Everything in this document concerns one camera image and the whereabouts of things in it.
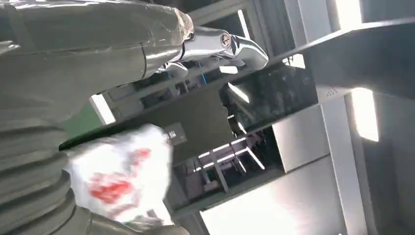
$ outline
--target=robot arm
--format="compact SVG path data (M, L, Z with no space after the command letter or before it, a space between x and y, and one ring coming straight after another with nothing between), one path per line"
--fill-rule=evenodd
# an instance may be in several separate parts
M252 41L194 30L177 9L124 0L2 1L0 42L0 234L136 234L75 205L59 123L93 94L179 67L168 63L268 61Z

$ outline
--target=gray panel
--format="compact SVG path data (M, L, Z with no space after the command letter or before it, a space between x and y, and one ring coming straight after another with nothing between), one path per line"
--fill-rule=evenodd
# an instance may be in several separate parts
M348 235L368 234L344 97L322 105Z
M286 172L330 154L319 106L275 123L273 130Z
M223 229L246 235L262 228L258 234L346 234L329 156L204 211L202 217L211 233Z
M326 0L298 0L307 42L331 33Z
M285 7L296 47L307 44L298 0L285 0Z
M375 22L415 16L413 0L361 0L363 21Z
M376 94L378 125L393 146L396 167L399 214L403 224L415 232L415 102Z

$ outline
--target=white wall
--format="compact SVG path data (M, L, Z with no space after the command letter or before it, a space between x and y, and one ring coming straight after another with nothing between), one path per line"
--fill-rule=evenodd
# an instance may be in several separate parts
M330 156L202 212L211 235L338 235L345 224Z

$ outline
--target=metal frame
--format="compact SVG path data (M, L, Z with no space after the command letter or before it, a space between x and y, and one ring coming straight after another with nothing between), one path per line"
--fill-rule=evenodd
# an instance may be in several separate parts
M192 17L195 25L204 25L225 16L237 13L238 10L246 10L248 12L246 17L251 23L249 26L255 35L255 42L262 48L267 49L262 35L261 26L259 24L259 18L251 0L223 0L190 12L189 15Z

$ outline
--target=white plastic bag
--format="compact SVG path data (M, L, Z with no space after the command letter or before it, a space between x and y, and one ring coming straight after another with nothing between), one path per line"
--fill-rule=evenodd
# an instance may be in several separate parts
M68 151L75 201L94 213L127 222L162 201L172 148L163 130L139 130L94 140Z

